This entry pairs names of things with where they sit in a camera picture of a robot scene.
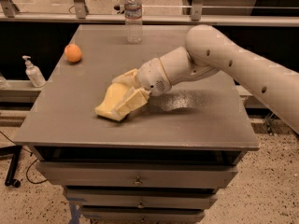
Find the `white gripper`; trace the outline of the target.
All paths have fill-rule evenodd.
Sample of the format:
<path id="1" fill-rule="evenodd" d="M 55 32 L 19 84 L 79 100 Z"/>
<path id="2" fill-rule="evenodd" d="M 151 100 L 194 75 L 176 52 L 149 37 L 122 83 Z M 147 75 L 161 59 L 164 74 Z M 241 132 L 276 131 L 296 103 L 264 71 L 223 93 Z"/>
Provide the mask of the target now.
<path id="1" fill-rule="evenodd" d="M 128 88 L 112 108 L 114 120 L 123 120 L 128 114 L 145 105 L 151 96 L 160 96 L 171 90 L 161 61 L 154 58 L 137 70 L 132 69 L 112 80 L 125 84 Z"/>

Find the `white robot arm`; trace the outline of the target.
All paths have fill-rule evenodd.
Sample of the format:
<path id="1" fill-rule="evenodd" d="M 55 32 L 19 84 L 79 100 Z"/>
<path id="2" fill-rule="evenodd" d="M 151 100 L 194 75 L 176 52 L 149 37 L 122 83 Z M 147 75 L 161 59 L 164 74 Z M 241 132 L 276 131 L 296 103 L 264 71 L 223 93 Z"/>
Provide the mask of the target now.
<path id="1" fill-rule="evenodd" d="M 299 133 L 299 73 L 243 49 L 219 30 L 193 27 L 185 45 L 113 79 L 160 96 L 180 82 L 223 71 Z"/>

